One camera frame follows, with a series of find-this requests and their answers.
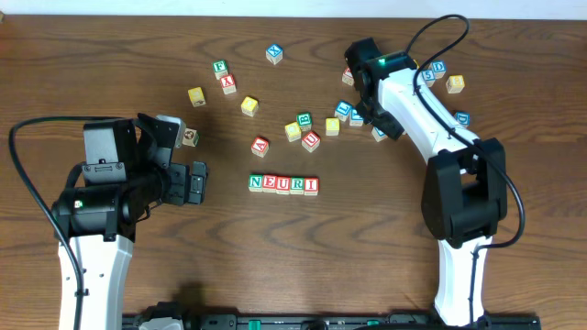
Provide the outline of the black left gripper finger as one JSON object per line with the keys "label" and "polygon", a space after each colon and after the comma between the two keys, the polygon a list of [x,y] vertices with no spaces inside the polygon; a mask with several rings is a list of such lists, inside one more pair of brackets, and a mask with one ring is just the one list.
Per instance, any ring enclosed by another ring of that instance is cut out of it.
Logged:
{"label": "black left gripper finger", "polygon": [[205,187],[208,175],[208,168],[204,162],[195,161],[192,166],[190,191],[188,196],[189,204],[201,204],[205,199]]}
{"label": "black left gripper finger", "polygon": [[139,113],[136,127],[140,129],[138,151],[142,160],[152,162],[161,169],[170,168],[175,150],[172,126],[155,117]]}

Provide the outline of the blue P wooden block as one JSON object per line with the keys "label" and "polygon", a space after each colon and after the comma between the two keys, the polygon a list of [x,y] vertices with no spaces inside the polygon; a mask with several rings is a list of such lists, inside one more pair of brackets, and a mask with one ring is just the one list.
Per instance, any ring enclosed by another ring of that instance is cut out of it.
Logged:
{"label": "blue P wooden block", "polygon": [[387,138],[387,135],[376,126],[372,128],[371,134],[377,142],[381,142]]}

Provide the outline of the blue T wooden block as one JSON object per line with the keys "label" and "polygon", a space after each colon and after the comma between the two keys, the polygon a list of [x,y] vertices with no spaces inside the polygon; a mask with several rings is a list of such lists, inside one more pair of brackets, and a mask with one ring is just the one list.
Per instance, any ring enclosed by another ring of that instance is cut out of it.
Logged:
{"label": "blue T wooden block", "polygon": [[351,127],[361,127],[364,124],[363,118],[356,109],[352,109],[349,116],[349,125]]}

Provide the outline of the green N wooden block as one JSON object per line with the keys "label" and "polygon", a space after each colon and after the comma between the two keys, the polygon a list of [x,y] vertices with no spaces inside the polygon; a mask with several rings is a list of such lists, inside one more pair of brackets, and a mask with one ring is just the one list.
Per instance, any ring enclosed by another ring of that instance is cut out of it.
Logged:
{"label": "green N wooden block", "polygon": [[262,174],[250,174],[248,181],[249,190],[251,192],[262,192],[262,180]]}

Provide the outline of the red E wooden block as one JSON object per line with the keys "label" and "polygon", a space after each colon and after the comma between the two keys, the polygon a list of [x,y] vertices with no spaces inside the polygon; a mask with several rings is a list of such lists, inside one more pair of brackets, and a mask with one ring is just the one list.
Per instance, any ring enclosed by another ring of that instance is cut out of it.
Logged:
{"label": "red E wooden block", "polygon": [[275,175],[263,175],[261,188],[264,193],[275,193],[276,192],[276,181]]}

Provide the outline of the green R wooden block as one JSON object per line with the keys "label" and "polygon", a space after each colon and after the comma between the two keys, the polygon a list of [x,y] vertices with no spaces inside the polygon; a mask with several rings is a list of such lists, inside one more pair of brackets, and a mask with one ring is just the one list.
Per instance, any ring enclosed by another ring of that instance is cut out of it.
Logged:
{"label": "green R wooden block", "polygon": [[305,194],[305,179],[302,177],[291,177],[290,194]]}

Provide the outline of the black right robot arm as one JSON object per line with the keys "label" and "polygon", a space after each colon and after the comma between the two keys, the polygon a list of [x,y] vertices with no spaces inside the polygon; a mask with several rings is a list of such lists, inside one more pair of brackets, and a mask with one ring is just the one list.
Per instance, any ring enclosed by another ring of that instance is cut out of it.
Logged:
{"label": "black right robot arm", "polygon": [[360,116],[389,138],[409,136],[426,162],[421,211],[439,247],[435,309],[445,325],[470,325],[484,314],[485,246],[506,214],[505,184],[471,150],[477,136],[415,76],[411,58],[349,49],[345,59],[360,93]]}

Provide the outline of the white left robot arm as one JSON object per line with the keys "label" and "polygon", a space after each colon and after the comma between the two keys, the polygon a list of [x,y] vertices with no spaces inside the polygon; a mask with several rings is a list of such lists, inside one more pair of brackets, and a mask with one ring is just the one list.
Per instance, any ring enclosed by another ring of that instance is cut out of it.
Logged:
{"label": "white left robot arm", "polygon": [[119,329],[138,222],[161,204],[201,204],[207,167],[172,162],[198,136],[178,117],[89,121],[85,162],[75,166],[51,207],[64,242],[61,329]]}

